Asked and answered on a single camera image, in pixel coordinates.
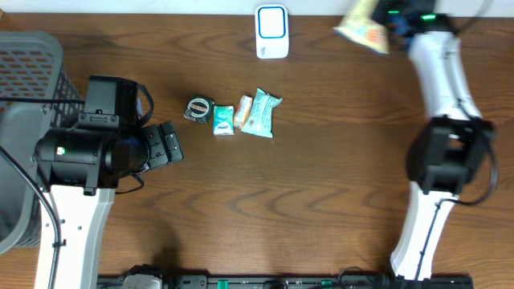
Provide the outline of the teal snack packet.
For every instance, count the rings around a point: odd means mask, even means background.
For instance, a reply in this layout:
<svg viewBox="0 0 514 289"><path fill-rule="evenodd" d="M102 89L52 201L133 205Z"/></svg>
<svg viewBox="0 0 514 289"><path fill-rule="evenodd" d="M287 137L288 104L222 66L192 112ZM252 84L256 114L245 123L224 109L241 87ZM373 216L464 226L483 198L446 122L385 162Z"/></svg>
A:
<svg viewBox="0 0 514 289"><path fill-rule="evenodd" d="M282 98L274 97L258 88L242 132L272 138L272 110L282 101Z"/></svg>

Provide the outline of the yellow snack bag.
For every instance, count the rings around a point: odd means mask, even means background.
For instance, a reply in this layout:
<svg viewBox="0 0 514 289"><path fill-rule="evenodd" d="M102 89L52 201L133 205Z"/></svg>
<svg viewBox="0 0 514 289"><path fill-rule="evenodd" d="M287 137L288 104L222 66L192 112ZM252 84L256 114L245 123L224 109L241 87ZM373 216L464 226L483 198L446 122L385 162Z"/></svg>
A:
<svg viewBox="0 0 514 289"><path fill-rule="evenodd" d="M386 27L372 20L378 0L357 0L332 30L349 41L381 55L390 53Z"/></svg>

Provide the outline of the round green tape measure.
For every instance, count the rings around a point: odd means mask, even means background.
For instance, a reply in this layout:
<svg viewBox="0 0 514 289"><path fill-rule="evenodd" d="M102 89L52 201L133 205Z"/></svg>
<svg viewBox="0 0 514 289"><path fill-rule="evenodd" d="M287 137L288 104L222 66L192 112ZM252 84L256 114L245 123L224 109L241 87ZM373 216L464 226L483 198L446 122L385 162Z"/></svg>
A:
<svg viewBox="0 0 514 289"><path fill-rule="evenodd" d="M201 124L208 124L214 110L214 101L204 96L194 97L186 107L184 117Z"/></svg>

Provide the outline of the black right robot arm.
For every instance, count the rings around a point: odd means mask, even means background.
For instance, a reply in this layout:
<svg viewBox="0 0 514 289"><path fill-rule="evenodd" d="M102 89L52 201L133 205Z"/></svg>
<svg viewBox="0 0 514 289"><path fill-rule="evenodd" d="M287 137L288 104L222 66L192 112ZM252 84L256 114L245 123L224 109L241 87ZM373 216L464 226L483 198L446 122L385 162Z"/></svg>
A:
<svg viewBox="0 0 514 289"><path fill-rule="evenodd" d="M492 122L472 99L460 54L460 30L433 1L380 1L372 18L401 38L422 88L426 126L406 156L410 200L390 267L420 285L454 206L477 206L496 190L499 168Z"/></svg>

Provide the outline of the small teal tissue pack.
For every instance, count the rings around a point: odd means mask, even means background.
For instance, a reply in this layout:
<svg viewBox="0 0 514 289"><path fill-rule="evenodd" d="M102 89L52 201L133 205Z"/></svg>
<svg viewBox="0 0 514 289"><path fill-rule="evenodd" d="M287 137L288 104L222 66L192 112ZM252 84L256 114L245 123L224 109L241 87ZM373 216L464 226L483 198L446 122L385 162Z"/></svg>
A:
<svg viewBox="0 0 514 289"><path fill-rule="evenodd" d="M213 134L215 136L231 136L234 131L234 107L233 106L215 106L214 107L214 127Z"/></svg>

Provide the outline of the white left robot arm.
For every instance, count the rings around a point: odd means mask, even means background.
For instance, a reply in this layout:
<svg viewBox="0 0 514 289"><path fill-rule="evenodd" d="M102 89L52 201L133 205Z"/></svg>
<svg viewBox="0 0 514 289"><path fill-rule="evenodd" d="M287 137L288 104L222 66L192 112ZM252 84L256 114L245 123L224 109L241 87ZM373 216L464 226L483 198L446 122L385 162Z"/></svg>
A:
<svg viewBox="0 0 514 289"><path fill-rule="evenodd" d="M130 79L93 75L74 128L51 128L35 147L42 179L37 288L93 288L120 179L182 161L170 122L150 124L138 112L147 88Z"/></svg>

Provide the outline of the orange snack packet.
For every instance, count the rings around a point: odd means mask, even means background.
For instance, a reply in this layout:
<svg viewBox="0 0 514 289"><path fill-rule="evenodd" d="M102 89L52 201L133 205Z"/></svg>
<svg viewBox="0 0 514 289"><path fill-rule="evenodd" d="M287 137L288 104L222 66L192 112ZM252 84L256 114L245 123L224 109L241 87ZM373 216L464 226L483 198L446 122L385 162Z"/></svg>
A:
<svg viewBox="0 0 514 289"><path fill-rule="evenodd" d="M250 115L253 99L250 96L242 96L234 114L234 126L242 128Z"/></svg>

